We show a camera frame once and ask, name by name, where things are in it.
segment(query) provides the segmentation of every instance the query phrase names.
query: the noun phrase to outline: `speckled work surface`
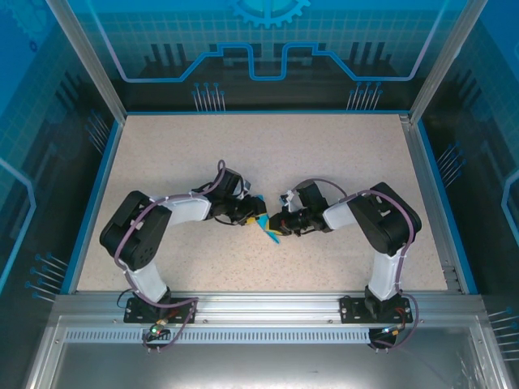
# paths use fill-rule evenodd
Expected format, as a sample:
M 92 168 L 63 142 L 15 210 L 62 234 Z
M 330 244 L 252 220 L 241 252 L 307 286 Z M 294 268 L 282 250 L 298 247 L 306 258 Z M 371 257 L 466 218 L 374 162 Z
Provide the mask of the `speckled work surface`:
M 402 274 L 405 289 L 446 289 L 438 253 L 397 115 L 130 116 L 115 156 L 78 290 L 123 290 L 121 271 L 99 235 L 126 195 L 185 193 L 211 181 L 217 161 L 265 196 L 270 214 L 279 195 L 305 178 L 325 177 L 352 193 L 387 182 L 422 219 Z M 321 186 L 328 202 L 338 199 Z M 172 290 L 361 290 L 373 249 L 357 225 L 332 233 L 281 237 L 276 245 L 257 224 L 214 220 L 168 229 L 156 261 Z

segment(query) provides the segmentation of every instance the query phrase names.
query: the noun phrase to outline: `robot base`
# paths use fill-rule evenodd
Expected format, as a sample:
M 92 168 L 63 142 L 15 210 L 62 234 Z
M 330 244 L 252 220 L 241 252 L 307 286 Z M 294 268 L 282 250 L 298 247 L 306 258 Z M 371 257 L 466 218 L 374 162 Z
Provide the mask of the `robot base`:
M 164 297 L 159 302 L 161 304 L 175 304 L 185 300 L 186 298 Z M 132 297 L 127 301 L 127 307 L 122 321 L 124 323 L 153 324 L 161 318 L 169 317 L 169 324 L 182 324 L 184 323 L 184 320 L 186 320 L 186 316 L 189 314 L 190 308 L 191 305 L 187 304 L 172 310 L 165 310 L 156 308 L 155 306 L 150 306 L 138 297 Z M 191 316 L 189 323 L 195 322 L 195 315 L 196 313 Z
M 406 323 L 413 322 L 409 299 L 397 294 L 384 301 L 383 304 L 384 306 L 374 318 L 366 307 L 365 297 L 344 296 L 339 300 L 341 322 L 343 324 L 399 324 L 402 322 L 402 317 L 395 311 L 396 308 L 402 308 L 405 311 Z

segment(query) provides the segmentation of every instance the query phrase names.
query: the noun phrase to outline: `blue frame border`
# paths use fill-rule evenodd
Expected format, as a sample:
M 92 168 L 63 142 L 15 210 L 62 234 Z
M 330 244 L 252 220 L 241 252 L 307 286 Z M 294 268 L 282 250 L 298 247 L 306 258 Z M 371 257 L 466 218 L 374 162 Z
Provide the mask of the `blue frame border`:
M 105 153 L 101 159 L 101 164 L 97 171 L 90 199 L 88 200 L 87 209 L 84 213 L 78 237 L 75 241 L 71 261 L 68 264 L 65 279 L 62 283 L 61 294 L 70 294 L 75 291 L 79 274 L 83 269 L 84 258 L 88 248 L 87 245 L 92 237 L 92 232 L 97 219 L 96 216 L 99 212 L 103 195 L 105 194 L 106 184 L 112 170 L 112 165 L 114 164 L 115 154 L 122 135 L 122 128 L 123 126 L 117 121 L 112 125 L 112 130 L 110 131 L 110 136 L 106 143 Z
M 465 279 L 468 289 L 467 293 L 478 294 L 478 287 L 476 286 L 474 276 L 472 275 L 472 271 L 470 270 L 469 260 L 467 259 L 465 248 L 463 247 L 463 243 L 461 242 L 460 232 L 457 229 L 457 224 L 454 220 L 453 210 L 451 208 L 450 202 L 448 201 L 447 191 L 445 190 L 444 184 L 441 181 L 440 171 L 438 170 L 438 166 L 436 165 L 435 156 L 432 152 L 431 143 L 429 142 L 429 138 L 427 137 L 427 133 L 425 130 L 425 126 L 423 125 L 422 119 L 420 119 L 418 122 L 418 131 L 420 137 L 422 138 L 423 146 L 425 147 L 427 159 L 429 165 L 431 166 L 436 187 L 438 188 L 438 193 L 440 194 L 440 201 L 442 207 L 444 208 L 445 215 L 447 216 L 448 227 L 451 230 L 451 235 L 454 240 L 454 246 L 456 248 L 457 256 L 460 260 L 462 274 L 460 274 L 459 276 L 462 276 Z

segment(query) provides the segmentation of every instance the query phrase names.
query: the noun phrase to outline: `white robotic arm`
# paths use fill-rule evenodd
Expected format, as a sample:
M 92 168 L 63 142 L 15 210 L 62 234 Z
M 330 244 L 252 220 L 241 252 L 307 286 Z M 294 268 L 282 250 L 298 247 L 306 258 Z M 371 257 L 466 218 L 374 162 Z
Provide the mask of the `white robotic arm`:
M 280 235 L 301 236 L 314 231 L 329 233 L 358 224 L 375 249 L 365 302 L 371 315 L 377 318 L 386 310 L 386 301 L 391 301 L 400 290 L 402 252 L 422 227 L 418 215 L 383 182 L 332 206 L 315 182 L 305 183 L 307 185 L 296 187 L 302 206 L 293 203 L 294 192 L 289 190 L 281 196 L 282 211 L 271 217 L 268 228 Z
M 210 183 L 191 193 L 203 192 L 208 185 Z M 250 196 L 250 188 L 251 184 L 238 173 L 226 169 L 211 192 L 172 196 L 166 201 L 162 199 L 160 205 L 153 207 L 127 239 L 118 258 L 118 264 L 124 267 L 125 276 L 138 294 L 153 303 L 169 296 L 154 260 L 166 228 L 187 221 L 216 219 L 221 222 L 217 217 L 222 215 L 230 220 L 226 224 L 245 225 L 265 215 L 264 201 L 259 196 Z M 159 198 L 150 198 L 138 191 L 131 192 L 125 198 L 101 233 L 101 244 L 110 255 L 115 256 L 123 236 L 140 213 L 157 201 L 160 201 Z

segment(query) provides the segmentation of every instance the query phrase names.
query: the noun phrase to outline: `glass panel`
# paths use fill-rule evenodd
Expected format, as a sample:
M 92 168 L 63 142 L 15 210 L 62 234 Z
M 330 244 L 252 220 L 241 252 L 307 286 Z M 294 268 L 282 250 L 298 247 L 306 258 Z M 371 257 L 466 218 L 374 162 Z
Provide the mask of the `glass panel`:
M 490 312 L 519 310 L 517 15 L 519 3 L 487 4 L 423 117 Z
M 19 388 L 114 118 L 45 2 L 0 1 L 0 38 L 0 376 Z
M 465 0 L 71 5 L 129 110 L 373 110 L 410 108 Z
M 487 387 L 464 330 L 420 329 L 389 353 L 366 344 L 179 344 L 149 356 L 138 344 L 66 344 L 52 388 Z

